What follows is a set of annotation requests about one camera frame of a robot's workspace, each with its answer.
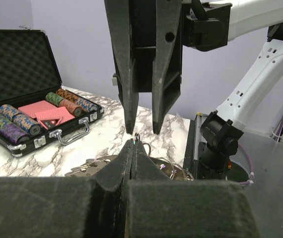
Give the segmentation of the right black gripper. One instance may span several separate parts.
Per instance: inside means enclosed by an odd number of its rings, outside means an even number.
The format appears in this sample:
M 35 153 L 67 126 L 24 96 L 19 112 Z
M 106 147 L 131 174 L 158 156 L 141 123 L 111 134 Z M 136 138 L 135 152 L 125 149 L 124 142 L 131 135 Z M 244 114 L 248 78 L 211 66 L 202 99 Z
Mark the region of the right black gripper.
M 198 0 L 106 0 L 125 127 L 135 127 L 139 93 L 152 93 L 153 132 L 180 96 L 183 46 L 202 52 L 227 44 L 231 4 Z

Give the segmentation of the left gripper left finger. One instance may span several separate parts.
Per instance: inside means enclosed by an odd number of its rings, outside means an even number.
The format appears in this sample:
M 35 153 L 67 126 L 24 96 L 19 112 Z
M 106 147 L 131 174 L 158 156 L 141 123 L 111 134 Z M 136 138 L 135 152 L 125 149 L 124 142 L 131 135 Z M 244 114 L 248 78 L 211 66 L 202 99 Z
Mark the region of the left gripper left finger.
M 91 177 L 0 177 L 0 238 L 122 238 L 134 143 Z

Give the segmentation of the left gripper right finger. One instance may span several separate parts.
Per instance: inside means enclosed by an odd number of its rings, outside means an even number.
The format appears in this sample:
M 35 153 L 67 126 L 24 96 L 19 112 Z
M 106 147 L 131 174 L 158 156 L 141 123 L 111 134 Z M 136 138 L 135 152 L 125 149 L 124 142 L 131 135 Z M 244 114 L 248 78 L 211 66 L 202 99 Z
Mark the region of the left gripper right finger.
M 223 180 L 149 179 L 131 165 L 130 238 L 258 238 L 243 188 Z

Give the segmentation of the large metal keyring disc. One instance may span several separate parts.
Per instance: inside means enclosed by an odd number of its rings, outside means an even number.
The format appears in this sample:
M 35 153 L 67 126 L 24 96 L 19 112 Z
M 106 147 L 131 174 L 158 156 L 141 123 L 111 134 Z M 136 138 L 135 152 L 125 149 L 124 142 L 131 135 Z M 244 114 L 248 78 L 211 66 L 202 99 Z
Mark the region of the large metal keyring disc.
M 142 142 L 139 133 L 133 138 L 133 144 L 141 151 L 133 154 L 131 165 L 131 178 L 141 179 L 151 175 L 163 175 L 171 180 L 193 181 L 194 177 L 187 169 L 164 157 L 151 157 L 151 145 Z M 66 177 L 90 177 L 107 164 L 118 158 L 118 155 L 109 155 L 96 159 L 87 159 L 84 164 L 72 168 L 65 174 Z

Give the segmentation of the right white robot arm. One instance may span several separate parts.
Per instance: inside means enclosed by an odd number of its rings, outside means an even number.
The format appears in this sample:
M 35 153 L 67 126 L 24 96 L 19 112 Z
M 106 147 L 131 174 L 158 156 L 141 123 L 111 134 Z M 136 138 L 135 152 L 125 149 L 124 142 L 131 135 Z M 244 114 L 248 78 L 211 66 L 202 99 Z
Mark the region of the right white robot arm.
M 139 94 L 152 94 L 153 132 L 180 96 L 182 48 L 208 52 L 267 28 L 257 59 L 201 126 L 199 178 L 224 179 L 249 118 L 283 76 L 283 0 L 107 0 L 119 99 L 132 133 Z

